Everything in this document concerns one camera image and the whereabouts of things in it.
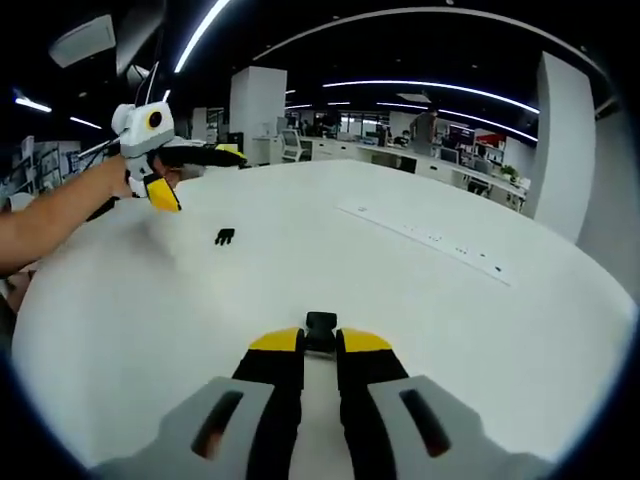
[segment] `black ceiling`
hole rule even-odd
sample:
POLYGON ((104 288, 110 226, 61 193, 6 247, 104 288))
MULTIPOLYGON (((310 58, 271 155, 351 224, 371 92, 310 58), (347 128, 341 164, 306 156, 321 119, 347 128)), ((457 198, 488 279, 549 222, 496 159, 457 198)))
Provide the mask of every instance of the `black ceiling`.
MULTIPOLYGON (((49 45, 70 28, 100 13, 111 13, 116 32, 136 3, 124 0, 85 2, 25 0, 5 11, 2 45, 6 50, 3 73, 3 120, 9 128, 0 136, 15 141, 28 133, 49 138, 109 135, 68 121, 75 115, 104 127, 118 103, 132 102, 133 94, 115 76, 115 53, 105 52, 69 69, 59 68, 48 56, 49 45), (25 17, 28 28, 15 23, 25 17), (35 101, 51 106, 51 115, 12 105, 15 88, 35 101)), ((177 115, 195 106, 226 106, 230 78, 248 65, 287 70, 288 100, 318 107, 328 101, 351 101, 351 108, 379 109, 376 102, 408 103, 398 93, 426 90, 439 107, 510 125, 535 134, 535 118, 523 110, 483 97, 442 89, 399 86, 357 86, 323 89, 328 82, 397 79, 462 85, 535 105, 536 72, 543 50, 587 73, 596 105, 611 93, 603 76, 576 55, 554 42, 503 22, 451 13, 389 15, 336 26, 295 41, 260 60, 252 58, 270 46, 308 29, 388 8, 439 6, 437 2, 381 0, 231 0, 204 34, 186 67, 173 74, 180 53, 206 15, 213 0, 167 0, 160 48, 161 75, 157 95, 171 88, 170 103, 177 115)), ((582 4, 562 2, 455 0, 455 8, 497 13, 534 25, 587 54, 597 55, 601 18, 587 15, 582 4)), ((150 68, 160 35, 140 51, 136 63, 150 68)))

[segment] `white round table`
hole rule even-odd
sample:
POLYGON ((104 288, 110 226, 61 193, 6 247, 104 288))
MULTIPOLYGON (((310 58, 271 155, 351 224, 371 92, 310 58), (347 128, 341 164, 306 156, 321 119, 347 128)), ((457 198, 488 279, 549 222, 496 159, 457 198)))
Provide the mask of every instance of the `white round table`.
MULTIPOLYGON (((480 413, 490 438, 554 461, 626 354, 635 304, 605 270, 448 185, 327 161, 214 170, 177 193, 180 214, 125 200, 81 228, 42 262, 18 318, 18 374, 88 467, 147 445, 166 413, 231 376, 253 339, 301 326, 308 311, 386 338, 410 375, 480 413), (501 258, 512 285, 336 208, 353 199, 501 258), (233 243, 215 246, 225 227, 233 243)), ((316 403, 300 429, 307 444, 341 435, 335 380, 320 370, 307 386, 331 390, 323 405, 335 418, 321 420, 316 403)), ((298 463, 313 462, 308 453, 298 463)), ((343 450, 335 456, 348 468, 343 450)), ((313 478, 326 477, 328 463, 316 463, 313 478)))

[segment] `power strip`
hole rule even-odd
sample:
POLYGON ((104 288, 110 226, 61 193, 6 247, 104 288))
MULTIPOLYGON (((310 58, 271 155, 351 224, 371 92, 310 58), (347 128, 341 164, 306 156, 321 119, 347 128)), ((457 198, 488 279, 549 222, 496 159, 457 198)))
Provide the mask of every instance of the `power strip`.
POLYGON ((390 216, 385 215, 383 212, 366 207, 364 202, 343 203, 336 206, 336 208, 392 230, 400 235, 415 240, 416 242, 420 242, 427 247, 438 250, 439 252, 453 257, 476 270, 486 273, 505 285, 512 286, 513 284, 503 263, 496 262, 489 258, 485 253, 474 251, 473 249, 463 246, 461 243, 453 241, 452 239, 437 232, 429 232, 421 227, 397 223, 397 221, 394 221, 390 216))

